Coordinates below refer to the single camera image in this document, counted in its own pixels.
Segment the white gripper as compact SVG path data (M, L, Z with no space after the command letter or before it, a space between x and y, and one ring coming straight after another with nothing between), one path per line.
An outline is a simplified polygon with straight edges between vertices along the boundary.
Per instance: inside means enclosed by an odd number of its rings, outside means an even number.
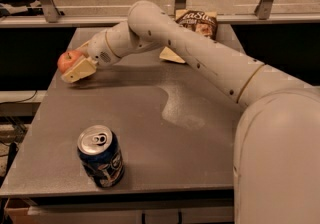
M79 46L77 51L86 57L81 56L65 71L61 76L64 82L77 82L94 74L97 70L97 65L109 67L120 61L120 58L108 46L105 31L95 34L89 42L85 42Z

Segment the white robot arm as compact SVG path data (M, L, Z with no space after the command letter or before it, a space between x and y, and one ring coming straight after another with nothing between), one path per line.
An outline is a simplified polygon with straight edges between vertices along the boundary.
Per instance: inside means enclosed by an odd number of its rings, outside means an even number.
M310 84L178 25L149 1L62 54L58 68L73 83L161 47L244 109L234 144L235 224L320 224L320 93Z

